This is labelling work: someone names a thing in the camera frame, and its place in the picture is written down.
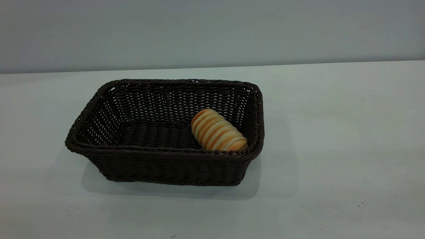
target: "basket rim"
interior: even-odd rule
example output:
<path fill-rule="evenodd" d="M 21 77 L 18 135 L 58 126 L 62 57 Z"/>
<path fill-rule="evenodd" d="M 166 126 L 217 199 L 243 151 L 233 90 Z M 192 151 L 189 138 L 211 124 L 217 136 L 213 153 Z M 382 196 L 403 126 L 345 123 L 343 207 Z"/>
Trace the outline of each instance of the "basket rim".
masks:
<path fill-rule="evenodd" d="M 261 105 L 259 109 L 259 116 L 260 118 L 260 125 L 257 128 L 258 130 L 258 137 L 257 142 L 255 143 L 254 148 L 250 148 L 249 151 L 219 151 L 219 150 L 206 150 L 206 149 L 196 149 L 196 148 L 171 148 L 171 147 L 142 147 L 137 145 L 93 145 L 93 144 L 87 144 L 83 143 L 77 140 L 77 133 L 79 131 L 79 128 L 81 127 L 81 124 L 79 124 L 79 121 L 82 120 L 84 117 L 84 113 L 86 111 L 93 112 L 96 105 L 101 101 L 100 95 L 104 94 L 107 90 L 112 88 L 114 85 L 118 84 L 126 84 L 126 83 L 137 83 L 137 84 L 156 84 L 156 85 L 192 85 L 192 84 L 208 84 L 208 85 L 216 85 L 220 86 L 222 83 L 232 83 L 237 86 L 248 86 L 253 88 L 257 92 L 258 100 L 262 104 L 262 94 L 259 89 L 259 87 L 256 84 L 250 83 L 250 82 L 242 82 L 242 81 L 233 81 L 233 80 L 206 80 L 206 79 L 122 79 L 122 80 L 114 80 L 111 82 L 108 82 L 101 86 L 95 95 L 91 98 L 91 100 L 87 103 L 87 105 L 84 107 L 80 115 L 77 117 L 75 122 L 73 123 L 72 127 L 69 130 L 69 133 L 65 140 L 66 147 L 71 150 L 72 152 L 81 152 L 85 156 L 93 155 L 99 155 L 99 154 L 108 154 L 108 155 L 114 155 L 119 156 L 120 152 L 126 151 L 126 152 L 132 152 L 134 154 L 153 154 L 152 156 L 156 158 L 160 158 L 161 154 L 167 154 L 168 157 L 170 157 L 170 154 L 175 155 L 176 157 L 193 157 L 193 156 L 205 156 L 206 158 L 214 158 L 218 159 L 254 159 L 262 150 L 263 147 L 263 140 L 264 140 L 264 114 L 263 114 L 263 106 Z"/>

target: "wicker basket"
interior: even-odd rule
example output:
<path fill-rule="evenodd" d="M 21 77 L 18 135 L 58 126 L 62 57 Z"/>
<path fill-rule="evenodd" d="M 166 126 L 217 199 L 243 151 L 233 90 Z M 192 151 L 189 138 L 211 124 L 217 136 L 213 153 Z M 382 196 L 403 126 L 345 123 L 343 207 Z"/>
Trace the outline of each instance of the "wicker basket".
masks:
<path fill-rule="evenodd" d="M 202 149 L 190 128 L 215 109 L 247 139 L 243 152 Z M 65 144 L 109 180 L 175 185 L 238 185 L 261 151 L 258 86 L 226 80 L 117 80 L 103 85 L 72 125 Z"/>

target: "gray wall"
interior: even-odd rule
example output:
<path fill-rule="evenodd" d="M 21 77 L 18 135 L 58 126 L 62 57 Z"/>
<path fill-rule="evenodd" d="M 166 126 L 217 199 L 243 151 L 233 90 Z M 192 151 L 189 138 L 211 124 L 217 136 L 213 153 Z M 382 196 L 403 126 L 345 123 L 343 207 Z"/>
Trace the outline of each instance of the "gray wall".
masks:
<path fill-rule="evenodd" d="M 425 59 L 424 0 L 2 0 L 0 72 Z"/>

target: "bread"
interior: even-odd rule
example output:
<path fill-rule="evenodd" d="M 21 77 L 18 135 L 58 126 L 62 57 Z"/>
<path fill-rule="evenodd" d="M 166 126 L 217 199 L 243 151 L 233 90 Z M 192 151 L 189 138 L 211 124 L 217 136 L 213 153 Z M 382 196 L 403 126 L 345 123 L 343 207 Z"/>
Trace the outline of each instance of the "bread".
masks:
<path fill-rule="evenodd" d="M 204 149 L 241 151 L 248 147 L 247 139 L 215 110 L 201 110 L 190 125 L 195 139 Z"/>

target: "table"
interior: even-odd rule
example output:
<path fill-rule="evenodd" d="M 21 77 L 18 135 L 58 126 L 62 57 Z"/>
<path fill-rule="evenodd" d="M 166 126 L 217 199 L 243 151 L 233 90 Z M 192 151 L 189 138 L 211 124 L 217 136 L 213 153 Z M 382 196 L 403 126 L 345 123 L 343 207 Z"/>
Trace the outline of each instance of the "table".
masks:
<path fill-rule="evenodd" d="M 104 83 L 227 79 L 264 96 L 236 187 L 106 180 L 64 145 Z M 425 61 L 0 75 L 0 238 L 424 238 Z"/>

